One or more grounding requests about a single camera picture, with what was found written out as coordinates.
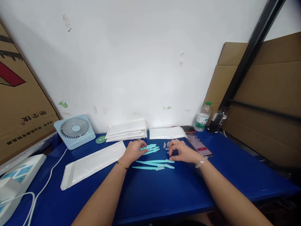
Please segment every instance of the black metal pole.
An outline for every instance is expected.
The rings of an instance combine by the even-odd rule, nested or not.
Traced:
[[[220,106],[230,106],[229,100],[234,99],[284,2],[285,0],[267,2]]]
[[[246,104],[246,103],[243,103],[243,102],[240,102],[240,101],[235,101],[235,100],[229,100],[229,101],[231,103],[238,104],[238,105],[241,105],[241,106],[244,106],[244,107],[247,107],[247,108],[262,111],[262,112],[265,112],[265,113],[268,113],[268,114],[271,114],[271,115],[275,115],[275,116],[278,116],[278,117],[281,117],[281,118],[285,118],[285,119],[289,119],[289,120],[301,123],[301,118],[297,117],[297,116],[294,116],[294,115],[284,114],[284,113],[281,113],[281,112],[278,112],[278,111],[273,111],[273,110],[270,110],[270,109],[266,109],[266,108]]]

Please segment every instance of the desk fan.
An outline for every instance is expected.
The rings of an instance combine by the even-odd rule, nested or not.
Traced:
[[[86,115],[56,121],[54,127],[69,150],[73,150],[95,138]]]

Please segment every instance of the fan grille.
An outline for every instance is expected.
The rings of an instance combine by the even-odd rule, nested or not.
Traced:
[[[72,130],[74,126],[79,126],[78,131]],[[90,129],[90,124],[83,118],[71,118],[65,121],[60,128],[61,135],[68,139],[78,139],[86,135]]]

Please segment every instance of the water bottle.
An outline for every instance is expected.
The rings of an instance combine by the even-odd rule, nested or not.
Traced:
[[[201,108],[201,112],[198,114],[197,121],[195,122],[194,129],[196,131],[203,131],[205,129],[206,123],[208,122],[211,113],[212,102],[206,101],[205,105]]]
[[[221,107],[213,116],[207,130],[208,132],[217,133],[227,118],[228,107]]]

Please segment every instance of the phone screen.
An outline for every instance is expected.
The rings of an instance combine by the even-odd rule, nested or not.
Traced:
[[[199,152],[202,156],[211,156],[213,155],[212,152],[200,141],[200,139],[197,138],[197,136],[193,135],[187,135],[187,141],[188,143]]]
[[[196,130],[192,126],[180,126],[184,132],[196,132]]]

